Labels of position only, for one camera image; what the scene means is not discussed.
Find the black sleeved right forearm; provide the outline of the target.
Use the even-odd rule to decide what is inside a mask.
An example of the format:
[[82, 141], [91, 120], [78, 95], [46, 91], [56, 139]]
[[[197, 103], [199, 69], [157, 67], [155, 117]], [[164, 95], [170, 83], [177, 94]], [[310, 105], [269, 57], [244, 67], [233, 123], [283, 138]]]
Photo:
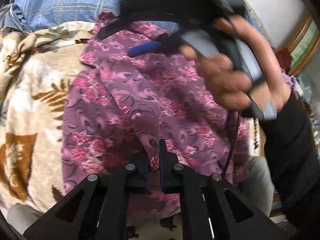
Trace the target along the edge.
[[277, 118], [260, 126], [283, 213], [299, 230], [315, 231], [319, 227], [319, 161], [306, 112], [291, 94]]

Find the person's right hand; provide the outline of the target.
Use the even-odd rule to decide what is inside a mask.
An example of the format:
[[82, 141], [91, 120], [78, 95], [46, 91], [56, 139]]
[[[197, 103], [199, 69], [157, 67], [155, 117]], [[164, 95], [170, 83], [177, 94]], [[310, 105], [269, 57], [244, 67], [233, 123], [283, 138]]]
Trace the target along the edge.
[[252, 88], [249, 78], [242, 72], [234, 71], [231, 60], [223, 54], [210, 58], [199, 56], [193, 48], [183, 45], [182, 55], [196, 63], [197, 73], [204, 79], [206, 89], [214, 101], [228, 110], [242, 111], [251, 101], [264, 108], [271, 102], [276, 111], [287, 103], [291, 87], [285, 81], [279, 62], [268, 41], [243, 17], [231, 16], [228, 20], [219, 19], [216, 26], [231, 35], [235, 35], [249, 45], [266, 81]]

